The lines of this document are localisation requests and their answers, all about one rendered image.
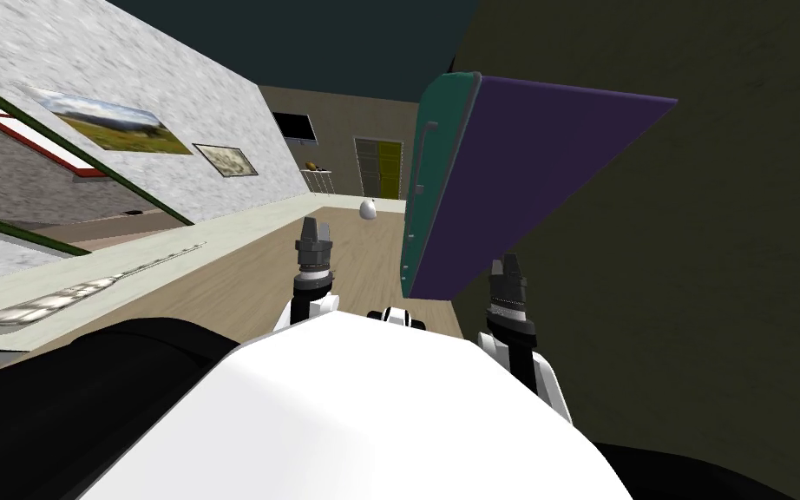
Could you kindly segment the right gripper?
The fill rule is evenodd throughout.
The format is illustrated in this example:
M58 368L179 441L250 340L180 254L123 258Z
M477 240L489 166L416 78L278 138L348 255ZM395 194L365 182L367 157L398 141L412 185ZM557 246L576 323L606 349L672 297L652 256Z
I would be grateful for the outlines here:
M489 295L492 301L524 302L527 280L521 276L516 253L505 253L503 260L492 260Z

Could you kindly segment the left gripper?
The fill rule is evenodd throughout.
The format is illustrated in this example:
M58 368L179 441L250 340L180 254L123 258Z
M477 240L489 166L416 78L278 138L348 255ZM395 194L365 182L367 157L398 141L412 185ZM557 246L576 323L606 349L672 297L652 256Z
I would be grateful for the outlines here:
M329 224L326 222L318 224L314 217L304 217L302 240L295 241L299 271L301 273L328 271L332 246Z

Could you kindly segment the white side table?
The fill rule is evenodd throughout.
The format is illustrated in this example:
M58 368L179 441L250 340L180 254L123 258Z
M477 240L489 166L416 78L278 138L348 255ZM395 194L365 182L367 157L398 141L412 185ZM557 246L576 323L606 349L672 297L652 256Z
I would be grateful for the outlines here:
M300 172L312 192L326 195L336 193L330 170L320 168L313 162L306 162Z

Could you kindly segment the yellow and green door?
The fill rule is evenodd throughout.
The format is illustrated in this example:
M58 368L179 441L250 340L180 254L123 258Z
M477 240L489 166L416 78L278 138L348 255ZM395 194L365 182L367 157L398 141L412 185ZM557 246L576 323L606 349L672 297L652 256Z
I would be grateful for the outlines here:
M403 142L354 136L354 147L364 197L401 200Z

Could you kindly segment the dark framed picture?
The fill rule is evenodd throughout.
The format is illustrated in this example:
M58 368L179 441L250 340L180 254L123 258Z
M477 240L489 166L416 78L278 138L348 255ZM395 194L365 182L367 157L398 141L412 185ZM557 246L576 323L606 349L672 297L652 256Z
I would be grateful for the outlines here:
M259 173L239 148L194 143L207 161L225 178L257 176Z

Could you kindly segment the teal cabinet door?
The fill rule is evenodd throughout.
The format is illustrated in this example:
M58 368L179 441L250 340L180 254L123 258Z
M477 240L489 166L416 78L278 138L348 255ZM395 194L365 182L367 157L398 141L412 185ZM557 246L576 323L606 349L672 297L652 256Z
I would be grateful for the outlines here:
M482 74L476 71L443 74L425 89L419 103L400 260L401 291L407 299L423 296L415 290L416 278L481 83ZM420 192L410 201L419 135L428 121L437 122L439 126L428 133L419 179Z

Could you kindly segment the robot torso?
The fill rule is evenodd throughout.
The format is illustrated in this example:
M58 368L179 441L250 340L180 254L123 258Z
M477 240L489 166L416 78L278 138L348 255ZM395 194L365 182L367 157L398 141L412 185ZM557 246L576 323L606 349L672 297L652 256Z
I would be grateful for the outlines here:
M329 312L230 352L80 500L632 500L464 339Z

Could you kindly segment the landscape painting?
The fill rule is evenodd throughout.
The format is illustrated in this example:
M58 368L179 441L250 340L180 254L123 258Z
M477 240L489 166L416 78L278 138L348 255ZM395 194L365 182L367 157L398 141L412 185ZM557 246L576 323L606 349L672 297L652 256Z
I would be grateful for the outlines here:
M169 155L191 152L161 119L146 110L23 84L17 87L104 150Z

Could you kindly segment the red and green framed window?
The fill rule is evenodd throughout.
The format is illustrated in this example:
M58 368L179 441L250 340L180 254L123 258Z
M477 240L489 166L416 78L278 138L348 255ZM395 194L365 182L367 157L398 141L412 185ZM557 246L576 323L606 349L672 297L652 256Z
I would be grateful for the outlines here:
M139 189L136 185L120 177L111 169L105 167L91 155L82 152L73 146L60 135L46 128L34 118L25 114L16 106L9 104L0 97L0 131L9 138L23 144L36 153L50 159L57 165L66 168L74 177L74 180L85 181L116 181L130 191L138 194L142 199L148 201L156 208L164 211L172 218L184 226L190 226L192 222L182 215L175 212L172 208L155 200L151 195ZM46 253L63 253L67 256L81 256L89 253L88 250L70 245L69 243L50 238L48 236L32 233L29 229L8 223L0 219L0 235L6 235L17 239L17 243L32 243L41 248Z

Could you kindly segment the black wall screen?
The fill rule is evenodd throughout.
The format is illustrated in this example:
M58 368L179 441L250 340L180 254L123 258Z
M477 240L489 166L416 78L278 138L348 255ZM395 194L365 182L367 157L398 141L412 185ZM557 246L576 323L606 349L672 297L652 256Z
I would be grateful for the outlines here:
M317 145L318 139L309 115L272 112L280 133L290 143Z

